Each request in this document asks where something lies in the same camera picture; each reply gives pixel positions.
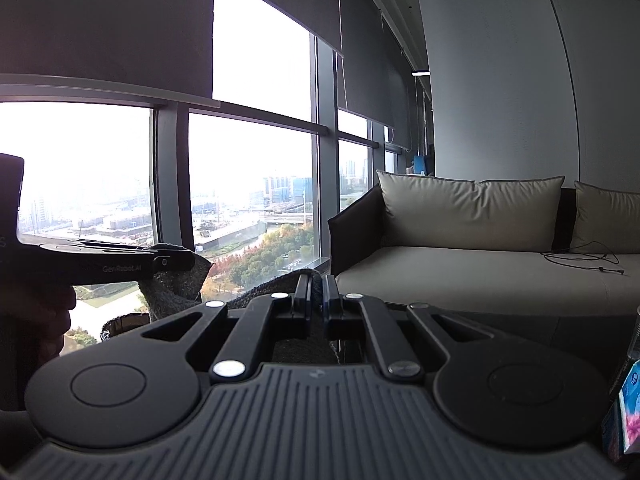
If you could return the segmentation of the operator hand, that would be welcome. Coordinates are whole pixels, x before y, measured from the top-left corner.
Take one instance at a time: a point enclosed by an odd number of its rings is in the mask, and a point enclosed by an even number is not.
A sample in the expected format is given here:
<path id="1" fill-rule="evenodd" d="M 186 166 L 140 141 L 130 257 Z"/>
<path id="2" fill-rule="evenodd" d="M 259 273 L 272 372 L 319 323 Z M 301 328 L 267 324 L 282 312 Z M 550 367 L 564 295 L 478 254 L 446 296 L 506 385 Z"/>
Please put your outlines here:
<path id="1" fill-rule="evenodd" d="M 24 408 L 24 391 L 38 368 L 60 355 L 76 306 L 72 286 L 1 285 L 1 408 Z"/>

